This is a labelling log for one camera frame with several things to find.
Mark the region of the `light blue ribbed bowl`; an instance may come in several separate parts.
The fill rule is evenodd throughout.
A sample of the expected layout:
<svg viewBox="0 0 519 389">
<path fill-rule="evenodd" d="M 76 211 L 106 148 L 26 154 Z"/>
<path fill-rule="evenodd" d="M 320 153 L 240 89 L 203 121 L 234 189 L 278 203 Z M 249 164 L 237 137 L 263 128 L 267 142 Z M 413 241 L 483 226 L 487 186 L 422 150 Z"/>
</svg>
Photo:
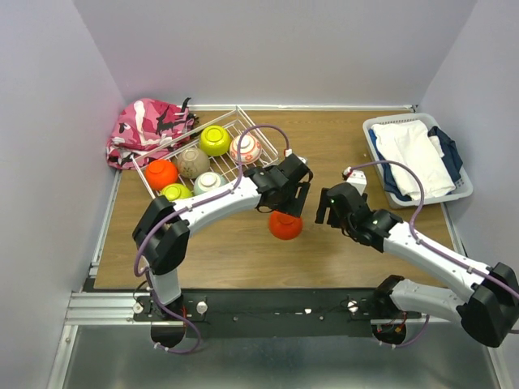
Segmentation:
<svg viewBox="0 0 519 389">
<path fill-rule="evenodd" d="M 194 183 L 194 196 L 205 194 L 211 190 L 215 190 L 226 185 L 228 181 L 219 173 L 207 171 L 200 174 Z"/>
</svg>

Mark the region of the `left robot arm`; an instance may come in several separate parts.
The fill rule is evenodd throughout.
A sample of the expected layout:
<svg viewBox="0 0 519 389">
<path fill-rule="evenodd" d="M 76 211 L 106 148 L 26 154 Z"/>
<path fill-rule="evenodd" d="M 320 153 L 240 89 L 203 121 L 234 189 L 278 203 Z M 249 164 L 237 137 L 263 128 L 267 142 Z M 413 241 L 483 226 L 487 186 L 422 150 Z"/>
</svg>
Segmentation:
<svg viewBox="0 0 519 389">
<path fill-rule="evenodd" d="M 277 165 L 239 171 L 236 179 L 205 194 L 176 202 L 156 197 L 132 233 L 137 246 L 134 274 L 147 277 L 152 311 L 161 320 L 181 318 L 177 268 L 186 257 L 190 237 L 253 209 L 301 216 L 312 178 L 307 159 L 288 153 Z"/>
</svg>

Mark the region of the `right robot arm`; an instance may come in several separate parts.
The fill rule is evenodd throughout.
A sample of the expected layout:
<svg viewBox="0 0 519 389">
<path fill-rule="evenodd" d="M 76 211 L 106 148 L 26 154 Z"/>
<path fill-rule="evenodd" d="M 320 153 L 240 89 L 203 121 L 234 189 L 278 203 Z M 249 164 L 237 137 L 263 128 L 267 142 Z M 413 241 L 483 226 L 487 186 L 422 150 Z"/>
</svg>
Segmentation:
<svg viewBox="0 0 519 389">
<path fill-rule="evenodd" d="M 360 245 L 396 255 L 443 283 L 438 288 L 390 276 L 374 293 L 378 315 L 429 314 L 461 325 L 474 340 L 491 348 L 512 334 L 518 320 L 518 280 L 510 266 L 467 258 L 417 233 L 387 210 L 372 211 L 367 196 L 348 182 L 321 190 L 315 221 L 340 229 Z"/>
</svg>

